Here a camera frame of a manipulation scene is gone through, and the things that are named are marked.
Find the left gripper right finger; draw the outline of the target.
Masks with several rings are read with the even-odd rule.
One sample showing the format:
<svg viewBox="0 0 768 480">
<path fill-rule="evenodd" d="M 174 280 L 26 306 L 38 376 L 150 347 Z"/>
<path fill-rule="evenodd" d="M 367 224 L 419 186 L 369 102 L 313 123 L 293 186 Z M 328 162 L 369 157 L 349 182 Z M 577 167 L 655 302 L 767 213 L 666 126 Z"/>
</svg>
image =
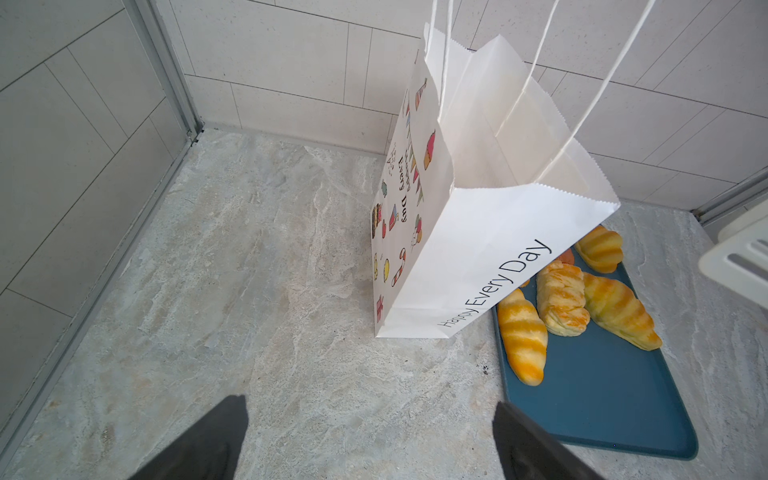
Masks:
<svg viewBox="0 0 768 480">
<path fill-rule="evenodd" d="M 511 403 L 497 403 L 492 430 L 506 479 L 602 479 Z"/>
</svg>

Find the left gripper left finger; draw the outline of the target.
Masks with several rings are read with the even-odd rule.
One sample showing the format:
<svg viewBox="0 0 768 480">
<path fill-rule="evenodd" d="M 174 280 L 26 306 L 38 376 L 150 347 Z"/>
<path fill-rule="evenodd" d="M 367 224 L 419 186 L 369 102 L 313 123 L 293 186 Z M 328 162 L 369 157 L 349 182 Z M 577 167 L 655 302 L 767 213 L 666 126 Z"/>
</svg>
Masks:
<svg viewBox="0 0 768 480">
<path fill-rule="evenodd" d="M 233 479 L 248 424 L 246 397 L 229 395 L 131 479 Z"/>
</svg>

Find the long striped croissant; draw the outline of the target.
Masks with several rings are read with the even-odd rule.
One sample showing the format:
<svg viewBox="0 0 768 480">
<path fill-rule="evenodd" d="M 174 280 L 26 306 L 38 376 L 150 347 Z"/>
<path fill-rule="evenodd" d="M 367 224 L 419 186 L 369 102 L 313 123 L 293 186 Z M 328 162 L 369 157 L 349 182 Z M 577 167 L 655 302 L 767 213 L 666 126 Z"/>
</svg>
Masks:
<svg viewBox="0 0 768 480">
<path fill-rule="evenodd" d="M 645 351 L 662 346 L 652 317 L 628 286 L 589 273 L 584 283 L 586 309 L 600 327 Z"/>
</svg>

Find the white and steel tongs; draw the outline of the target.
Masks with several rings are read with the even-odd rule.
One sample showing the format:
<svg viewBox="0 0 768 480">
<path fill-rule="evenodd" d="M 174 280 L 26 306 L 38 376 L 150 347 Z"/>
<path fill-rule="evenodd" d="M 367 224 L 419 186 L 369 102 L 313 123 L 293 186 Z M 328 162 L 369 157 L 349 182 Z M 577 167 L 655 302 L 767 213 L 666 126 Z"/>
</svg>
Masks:
<svg viewBox="0 0 768 480">
<path fill-rule="evenodd" d="M 767 200 L 724 226 L 698 266 L 708 278 L 767 310 Z"/>
</svg>

